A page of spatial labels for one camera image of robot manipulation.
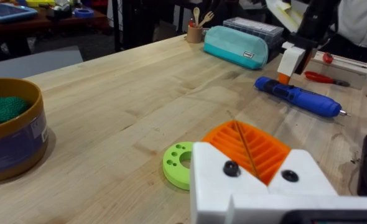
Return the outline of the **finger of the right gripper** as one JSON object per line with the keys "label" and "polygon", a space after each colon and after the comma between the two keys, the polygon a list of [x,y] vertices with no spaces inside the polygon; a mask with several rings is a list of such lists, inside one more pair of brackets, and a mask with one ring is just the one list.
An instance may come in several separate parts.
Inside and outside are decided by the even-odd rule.
{"label": "finger of the right gripper", "polygon": [[292,74],[304,57],[305,50],[296,47],[290,42],[284,42],[282,48],[285,51],[277,68],[277,72],[279,73],[278,82],[288,85]]}
{"label": "finger of the right gripper", "polygon": [[295,70],[295,73],[298,74],[298,75],[301,75],[306,66],[308,65],[310,59],[313,57],[313,49],[307,49],[305,52],[304,52],[304,56],[302,57],[302,60],[300,61],[300,63],[298,64],[296,70]]}

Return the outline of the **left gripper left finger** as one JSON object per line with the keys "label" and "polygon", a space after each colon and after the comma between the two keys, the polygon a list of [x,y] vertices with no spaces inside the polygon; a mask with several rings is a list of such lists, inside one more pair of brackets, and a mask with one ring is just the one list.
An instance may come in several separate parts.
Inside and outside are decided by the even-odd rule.
{"label": "left gripper left finger", "polygon": [[190,164],[192,223],[224,223],[232,195],[264,195],[250,153],[252,140],[265,142],[267,134],[240,121],[225,122],[193,144]]}

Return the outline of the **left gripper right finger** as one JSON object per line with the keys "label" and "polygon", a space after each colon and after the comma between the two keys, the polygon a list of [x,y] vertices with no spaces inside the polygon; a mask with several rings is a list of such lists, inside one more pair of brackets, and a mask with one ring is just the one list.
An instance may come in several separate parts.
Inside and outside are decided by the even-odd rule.
{"label": "left gripper right finger", "polygon": [[248,157],[248,172],[272,194],[337,196],[311,154],[292,149],[270,134],[237,121],[237,130]]}

